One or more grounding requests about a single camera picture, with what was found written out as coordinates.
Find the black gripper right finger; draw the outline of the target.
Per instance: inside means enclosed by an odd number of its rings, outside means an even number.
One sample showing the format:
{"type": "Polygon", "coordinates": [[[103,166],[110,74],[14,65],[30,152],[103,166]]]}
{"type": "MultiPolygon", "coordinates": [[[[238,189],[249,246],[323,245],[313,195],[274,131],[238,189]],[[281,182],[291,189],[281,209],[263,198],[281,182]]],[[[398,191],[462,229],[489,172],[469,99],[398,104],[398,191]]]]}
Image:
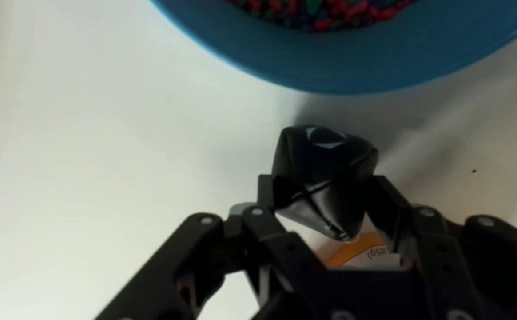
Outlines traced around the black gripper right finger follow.
{"type": "Polygon", "coordinates": [[[410,204],[384,175],[362,184],[369,218],[403,261],[385,271],[375,316],[517,320],[517,227],[494,214],[464,223],[410,204]]]}

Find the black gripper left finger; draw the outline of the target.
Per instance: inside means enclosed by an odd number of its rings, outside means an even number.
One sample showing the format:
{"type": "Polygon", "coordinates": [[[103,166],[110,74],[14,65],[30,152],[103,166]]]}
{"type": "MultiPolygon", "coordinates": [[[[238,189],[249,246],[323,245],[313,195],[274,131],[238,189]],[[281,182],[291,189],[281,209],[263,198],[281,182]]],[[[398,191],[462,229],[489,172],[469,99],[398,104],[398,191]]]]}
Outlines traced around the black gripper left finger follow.
{"type": "Polygon", "coordinates": [[[226,277],[243,271],[258,298],[252,320],[329,320],[316,285],[323,264],[274,214],[274,177],[258,179],[258,200],[222,220],[194,213],[133,273],[94,320],[197,320],[226,277]]]}

